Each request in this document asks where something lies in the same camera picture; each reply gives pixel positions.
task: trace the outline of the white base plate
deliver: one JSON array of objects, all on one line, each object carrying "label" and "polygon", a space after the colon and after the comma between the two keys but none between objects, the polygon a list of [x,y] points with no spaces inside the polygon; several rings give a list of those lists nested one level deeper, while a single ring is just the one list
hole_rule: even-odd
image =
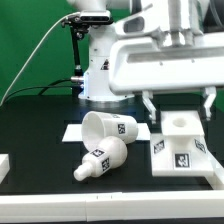
[{"label": "white base plate", "polygon": [[151,135],[153,176],[213,176],[208,149],[202,136],[175,139]]}]

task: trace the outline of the white plastic object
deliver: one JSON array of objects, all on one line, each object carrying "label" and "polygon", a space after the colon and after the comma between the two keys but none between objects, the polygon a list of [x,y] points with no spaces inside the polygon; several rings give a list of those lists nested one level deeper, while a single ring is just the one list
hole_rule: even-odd
[{"label": "white plastic object", "polygon": [[161,127],[151,135],[153,176],[214,175],[197,111],[161,112]]},{"label": "white plastic object", "polygon": [[[125,32],[125,24],[130,21],[135,21],[138,18],[144,18],[144,26],[141,31],[138,32]],[[118,38],[133,38],[141,37],[147,34],[152,34],[159,29],[159,18],[160,15],[152,8],[152,4],[149,4],[141,12],[122,19],[116,23],[116,34]]]},{"label": "white plastic object", "polygon": [[5,176],[9,172],[9,156],[8,154],[0,155],[0,184],[4,180]]},{"label": "white plastic object", "polygon": [[150,37],[120,40],[111,49],[110,88],[124,94],[223,86],[223,38],[223,33],[206,34],[195,37],[195,47],[166,50]]},{"label": "white plastic object", "polygon": [[125,143],[114,136],[104,138],[95,150],[86,154],[82,159],[82,165],[74,171],[74,177],[78,181],[86,177],[99,177],[109,169],[121,166],[127,158]]},{"label": "white plastic object", "polygon": [[91,111],[82,121],[82,139],[88,151],[96,149],[107,136],[115,136],[132,143],[138,136],[138,124],[131,116]]},{"label": "white plastic object", "polygon": [[204,130],[197,111],[163,111],[161,128],[164,136],[204,136]]}]

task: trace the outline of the green background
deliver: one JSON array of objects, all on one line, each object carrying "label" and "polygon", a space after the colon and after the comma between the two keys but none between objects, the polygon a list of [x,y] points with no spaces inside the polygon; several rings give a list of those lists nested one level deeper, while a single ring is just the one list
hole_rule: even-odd
[{"label": "green background", "polygon": [[[43,35],[56,21],[71,12],[74,9],[66,0],[0,0],[0,98]],[[118,20],[127,16],[128,12],[114,10],[112,14]],[[88,67],[88,38],[79,42],[79,46],[81,64],[85,70]],[[62,29],[58,26],[44,42],[12,91],[70,78],[73,70],[69,28]],[[36,94],[38,91],[23,94]],[[57,89],[48,92],[66,93],[70,93],[70,90]],[[223,92],[219,92],[216,105],[224,110]]]}]

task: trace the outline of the table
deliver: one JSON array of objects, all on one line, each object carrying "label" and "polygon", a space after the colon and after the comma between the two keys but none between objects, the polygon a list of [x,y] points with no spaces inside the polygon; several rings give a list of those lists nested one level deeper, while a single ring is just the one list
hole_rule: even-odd
[{"label": "table", "polygon": [[[196,94],[159,95],[153,100],[160,110],[199,110],[202,101]],[[159,123],[151,124],[149,113],[138,96],[121,104],[101,106],[72,96],[12,98],[0,108],[0,153],[9,154],[11,166],[0,185],[0,195],[211,190],[205,178],[152,177],[150,143],[147,141],[129,144],[127,161],[120,168],[99,178],[76,181],[73,171],[81,164],[87,150],[83,143],[62,143],[62,137],[68,124],[80,124],[91,110],[131,115],[138,123],[146,122],[151,132],[160,132]],[[202,122],[207,146],[224,165],[224,113],[215,107],[212,111],[212,120]],[[195,220],[181,221],[193,223]],[[221,221],[211,219],[211,223]]]}]

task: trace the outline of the white block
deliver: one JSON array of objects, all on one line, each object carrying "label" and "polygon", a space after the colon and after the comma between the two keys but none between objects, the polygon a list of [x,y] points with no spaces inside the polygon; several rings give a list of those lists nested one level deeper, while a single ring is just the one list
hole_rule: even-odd
[{"label": "white block", "polygon": [[161,126],[165,136],[204,136],[197,111],[161,112]]},{"label": "white block", "polygon": [[3,181],[7,173],[9,172],[9,156],[8,154],[0,155],[0,183]]},{"label": "white block", "polygon": [[153,176],[212,176],[213,166],[202,136],[187,139],[151,135]]}]

